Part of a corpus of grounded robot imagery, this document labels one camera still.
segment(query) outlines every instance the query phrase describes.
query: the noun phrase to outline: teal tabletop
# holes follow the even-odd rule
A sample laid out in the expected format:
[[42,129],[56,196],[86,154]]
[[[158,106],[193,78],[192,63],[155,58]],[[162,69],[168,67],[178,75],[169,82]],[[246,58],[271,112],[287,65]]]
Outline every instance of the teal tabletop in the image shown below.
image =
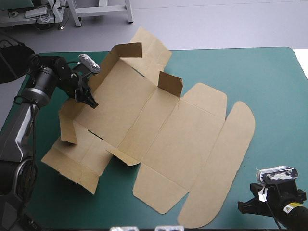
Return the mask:
[[[228,96],[227,114],[236,101],[252,109],[256,130],[230,192],[216,218],[204,228],[276,228],[272,218],[243,215],[237,201],[253,196],[249,184],[257,169],[295,167],[297,185],[308,190],[308,82],[290,48],[247,48],[173,51],[165,71],[183,78],[183,94],[198,82]],[[50,53],[75,61],[80,53]],[[88,52],[100,63],[106,52]],[[99,180],[95,195],[61,176],[40,160],[60,136],[58,110],[67,96],[56,89],[37,119],[38,179],[28,212],[49,228],[109,228],[177,224],[186,197],[161,215],[135,198],[132,188],[139,166],[115,157]],[[11,109],[10,116],[17,105]]]

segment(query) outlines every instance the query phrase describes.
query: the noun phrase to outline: cardboard box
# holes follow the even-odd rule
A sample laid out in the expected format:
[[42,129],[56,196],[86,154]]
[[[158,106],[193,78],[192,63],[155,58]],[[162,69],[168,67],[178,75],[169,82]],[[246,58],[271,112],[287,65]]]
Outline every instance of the cardboard box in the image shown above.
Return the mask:
[[201,227],[221,209],[254,116],[237,102],[226,119],[226,94],[203,83],[180,98],[182,80],[163,72],[171,52],[142,28],[131,42],[114,46],[90,79],[95,110],[72,99],[63,105],[62,141],[42,161],[93,194],[111,154],[141,163],[133,194],[166,213],[189,193],[179,223]]

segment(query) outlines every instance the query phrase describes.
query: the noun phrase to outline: gray floor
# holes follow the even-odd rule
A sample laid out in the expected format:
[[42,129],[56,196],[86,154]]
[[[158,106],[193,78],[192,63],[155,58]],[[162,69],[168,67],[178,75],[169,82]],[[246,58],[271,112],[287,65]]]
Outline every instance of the gray floor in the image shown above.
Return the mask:
[[[121,0],[110,0],[110,4]],[[72,18],[64,31],[19,26],[8,32],[36,53],[108,51],[126,43],[138,27],[155,34],[170,50],[273,47],[308,48],[308,0],[131,0],[134,23],[125,15]],[[78,0],[79,7],[97,1]],[[0,85],[0,128],[21,80]]]

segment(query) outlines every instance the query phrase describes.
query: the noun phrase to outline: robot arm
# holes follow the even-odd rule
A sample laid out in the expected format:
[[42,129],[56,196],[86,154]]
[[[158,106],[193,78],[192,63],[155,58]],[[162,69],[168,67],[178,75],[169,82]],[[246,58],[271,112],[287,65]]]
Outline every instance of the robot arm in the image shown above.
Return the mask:
[[35,151],[28,145],[28,139],[39,109],[49,103],[55,88],[59,87],[70,98],[92,108],[98,105],[88,86],[88,78],[99,73],[100,67],[86,54],[79,56],[79,62],[72,69],[62,57],[36,54],[30,56],[29,66],[31,78],[18,96],[23,99],[19,110],[0,134],[0,231],[24,230],[25,225],[37,227],[23,214],[37,175],[33,162]]

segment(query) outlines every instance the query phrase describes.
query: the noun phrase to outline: yellow label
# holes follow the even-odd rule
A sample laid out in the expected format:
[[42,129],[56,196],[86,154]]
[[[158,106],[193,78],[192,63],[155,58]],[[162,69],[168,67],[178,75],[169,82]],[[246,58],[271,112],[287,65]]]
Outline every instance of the yellow label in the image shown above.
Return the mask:
[[292,202],[292,203],[286,205],[283,210],[284,210],[284,212],[289,214],[294,208],[299,207],[299,206],[302,206],[302,204],[300,204],[298,202]]

